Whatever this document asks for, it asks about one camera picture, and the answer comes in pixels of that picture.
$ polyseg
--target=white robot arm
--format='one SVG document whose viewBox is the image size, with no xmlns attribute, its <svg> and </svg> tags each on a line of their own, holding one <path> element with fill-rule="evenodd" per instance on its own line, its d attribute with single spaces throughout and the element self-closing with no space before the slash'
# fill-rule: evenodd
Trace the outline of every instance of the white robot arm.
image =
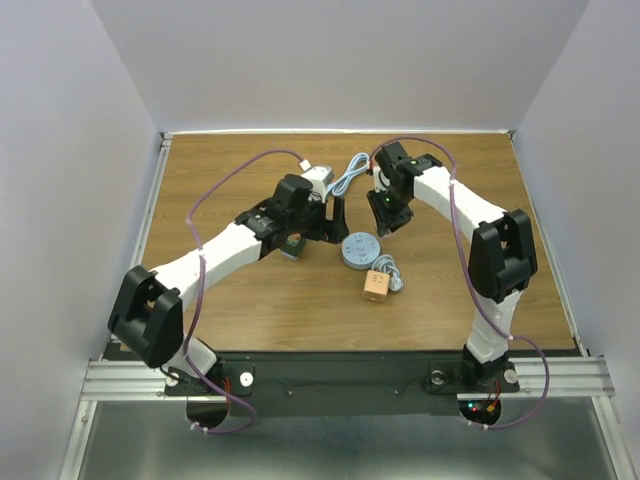
<svg viewBox="0 0 640 480">
<path fill-rule="evenodd" d="M 411 158 L 396 142 L 383 147 L 376 162 L 371 171 L 375 188 L 367 197 L 380 236 L 409 222 L 413 213 L 408 203 L 413 198 L 451 221 L 450 173 L 436 158 Z M 460 182 L 454 188 L 458 227 L 472 245 L 473 288 L 485 314 L 501 331 L 509 332 L 518 300 L 537 270 L 531 222 L 521 210 L 506 212 Z M 499 361 L 507 349 L 507 339 L 476 309 L 466 352 L 483 366 Z"/>
<path fill-rule="evenodd" d="M 183 257 L 147 271 L 129 270 L 109 317 L 109 329 L 149 367 L 168 365 L 196 377 L 187 363 L 182 314 L 198 296 L 200 257 L 205 260 L 204 290 L 234 270 L 256 262 L 279 248 L 292 233 L 340 243 L 349 233 L 344 200 L 334 199 L 333 216 L 326 218 L 330 167 L 309 168 L 287 175 L 272 197 L 241 213 L 220 234 Z M 217 361 L 200 340 L 189 342 L 191 361 L 207 372 Z"/>
</svg>

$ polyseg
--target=white wall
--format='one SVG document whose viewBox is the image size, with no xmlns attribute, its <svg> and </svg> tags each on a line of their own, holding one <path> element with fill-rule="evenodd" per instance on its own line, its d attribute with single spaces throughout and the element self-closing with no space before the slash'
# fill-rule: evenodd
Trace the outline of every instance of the white wall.
<svg viewBox="0 0 640 480">
<path fill-rule="evenodd" d="M 157 133 L 88 0 L 0 11 L 0 478 L 57 478 Z"/>
<path fill-rule="evenodd" d="M 592 0 L 515 137 L 582 340 L 640 461 L 640 3 Z"/>
<path fill-rule="evenodd" d="M 92 0 L 162 130 L 515 128 L 587 0 Z"/>
</svg>

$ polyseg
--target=purple cable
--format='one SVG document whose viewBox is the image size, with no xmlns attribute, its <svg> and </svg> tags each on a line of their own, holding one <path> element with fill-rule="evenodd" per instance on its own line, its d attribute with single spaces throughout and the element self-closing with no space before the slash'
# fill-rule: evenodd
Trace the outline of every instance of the purple cable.
<svg viewBox="0 0 640 480">
<path fill-rule="evenodd" d="M 266 152 L 262 152 L 262 153 L 256 155 L 255 157 L 247 160 L 242 165 L 239 165 L 238 167 L 234 168 L 231 172 L 229 172 L 222 179 L 220 179 L 215 185 L 213 185 L 209 190 L 207 190 L 196 201 L 196 203 L 193 205 L 193 207 L 191 207 L 191 210 L 189 210 L 189 214 L 187 215 L 187 225 L 189 225 L 189 228 L 191 229 L 191 233 L 193 235 L 193 238 L 196 241 L 196 245 L 197 245 L 199 251 L 202 251 L 202 247 L 203 247 L 202 240 L 200 239 L 200 234 L 198 233 L 198 229 L 196 228 L 196 226 L 193 223 L 193 215 L 196 213 L 196 210 L 198 209 L 198 207 L 213 192 L 215 192 L 218 188 L 220 188 L 220 186 L 222 186 L 227 180 L 229 180 L 235 174 L 237 174 L 238 172 L 244 170 L 245 168 L 247 168 L 249 165 L 251 165 L 256 160 L 259 160 L 260 158 L 266 157 L 267 155 L 271 155 L 273 153 L 287 153 L 289 155 L 293 155 L 294 157 L 296 157 L 298 159 L 298 162 L 304 161 L 304 158 L 301 155 L 299 155 L 298 153 L 296 153 L 296 152 L 294 152 L 292 150 L 274 149 L 274 150 L 267 150 Z M 256 418 L 258 416 L 255 408 L 253 408 L 253 406 L 251 406 L 251 404 L 249 404 L 248 402 L 245 402 L 241 398 L 238 398 L 235 395 L 232 395 L 231 393 L 226 392 L 224 389 L 220 388 L 215 383 L 213 383 L 211 380 L 209 380 L 200 371 L 200 369 L 196 366 L 196 364 L 193 363 L 193 360 L 191 360 L 191 357 L 189 356 L 189 342 L 191 341 L 191 338 L 193 338 L 193 333 L 196 330 L 196 325 L 198 324 L 198 320 L 200 319 L 200 313 L 202 312 L 202 303 L 203 303 L 203 300 L 204 300 L 204 290 L 205 290 L 205 288 L 204 288 L 204 286 L 205 286 L 205 275 L 206 275 L 206 270 L 207 270 L 206 267 L 207 267 L 206 260 L 204 259 L 204 256 L 200 255 L 200 275 L 198 277 L 198 296 L 197 296 L 197 299 L 196 299 L 196 308 L 195 308 L 195 312 L 193 313 L 193 320 L 191 322 L 191 326 L 189 327 L 189 331 L 187 332 L 187 336 L 185 337 L 184 342 L 182 344 L 182 348 L 183 348 L 183 351 L 185 353 L 185 359 L 186 359 L 187 363 L 189 364 L 189 366 L 191 367 L 191 369 L 196 373 L 196 375 L 198 375 L 200 380 L 202 380 L 202 382 L 204 382 L 205 385 L 207 385 L 211 390 L 213 390 L 214 392 L 218 393 L 219 395 L 222 395 L 222 396 L 226 397 L 229 401 L 235 402 L 236 404 L 238 404 L 238 405 L 242 406 L 243 408 L 247 409 L 249 411 L 249 413 L 251 413 L 251 418 L 249 420 L 247 420 L 247 422 L 245 424 L 243 424 L 243 425 L 241 425 L 239 427 L 223 429 L 223 430 L 205 429 L 205 428 L 201 427 L 200 425 L 198 425 L 197 423 L 192 423 L 191 426 L 192 426 L 192 428 L 195 428 L 195 429 L 197 429 L 197 430 L 199 430 L 201 432 L 207 433 L 207 434 L 236 433 L 236 432 L 241 432 L 242 430 L 246 430 L 247 428 L 249 428 L 255 422 L 255 420 L 256 420 Z"/>
<path fill-rule="evenodd" d="M 500 327 L 498 327 L 498 325 L 496 325 L 496 323 L 489 317 L 489 315 L 487 314 L 487 312 L 485 312 L 484 308 L 482 308 L 482 305 L 480 304 L 480 300 L 478 299 L 478 295 L 475 291 L 475 289 L 473 288 L 473 284 L 471 283 L 471 277 L 469 276 L 469 270 L 467 269 L 467 260 L 464 256 L 464 249 L 462 246 L 462 238 L 460 236 L 460 232 L 459 232 L 459 228 L 458 228 L 458 209 L 456 208 L 456 199 L 455 199 L 455 189 L 454 189 L 454 185 L 455 185 L 455 180 L 456 180 L 456 173 L 458 171 L 458 163 L 455 161 L 455 159 L 453 158 L 453 155 L 442 145 L 432 141 L 432 140 L 427 140 L 426 138 L 422 138 L 422 137 L 418 137 L 415 135 L 402 135 L 400 137 L 396 137 L 392 140 L 388 140 L 380 145 L 378 145 L 369 155 L 370 159 L 374 159 L 375 158 L 375 154 L 378 153 L 378 150 L 380 150 L 382 147 L 384 147 L 385 145 L 388 145 L 390 143 L 393 142 L 397 142 L 398 140 L 417 140 L 419 142 L 423 142 L 423 143 L 427 143 L 433 147 L 436 147 L 438 150 L 440 150 L 442 153 L 444 153 L 446 155 L 446 157 L 449 159 L 449 162 L 451 162 L 451 174 L 449 177 L 449 197 L 451 199 L 451 201 L 449 202 L 449 205 L 451 207 L 451 225 L 453 226 L 453 236 L 455 237 L 455 241 L 456 241 L 456 248 L 458 250 L 458 258 L 460 259 L 460 264 L 462 266 L 462 272 L 464 274 L 464 279 L 465 279 L 465 283 L 467 284 L 467 289 L 469 290 L 469 294 L 471 295 L 471 299 L 473 300 L 474 305 L 476 306 L 476 308 L 478 309 L 478 312 L 480 312 L 480 315 L 482 316 L 482 318 L 484 318 L 484 320 L 491 326 L 491 328 L 493 328 L 493 330 L 495 330 L 495 332 L 500 335 L 502 338 L 507 339 L 507 340 L 521 340 L 523 342 L 527 342 L 529 345 L 531 345 L 534 350 L 536 351 L 536 353 L 540 356 L 540 359 L 542 360 L 542 366 L 544 367 L 544 375 L 545 375 L 545 382 L 544 382 L 544 389 L 542 390 L 542 395 L 540 397 L 540 401 L 536 404 L 536 406 L 526 415 L 520 417 L 517 420 L 514 420 L 513 422 L 508 422 L 508 423 L 504 423 L 501 425 L 482 425 L 479 423 L 476 423 L 476 425 L 478 426 L 482 426 L 483 428 L 487 428 L 487 429 L 491 429 L 491 430 L 502 430 L 505 428 L 509 428 L 509 427 L 515 427 L 516 425 L 520 425 L 521 423 L 526 422 L 527 420 L 529 420 L 531 417 L 533 417 L 536 413 L 538 413 L 538 411 L 542 408 L 542 406 L 544 405 L 544 402 L 547 399 L 547 395 L 549 393 L 549 383 L 551 381 L 551 374 L 549 372 L 549 362 L 547 362 L 547 358 L 544 355 L 544 352 L 542 351 L 542 349 L 533 341 L 531 340 L 529 337 L 525 337 L 524 335 L 513 335 L 511 336 L 508 332 L 504 332 L 500 329 Z"/>
</svg>

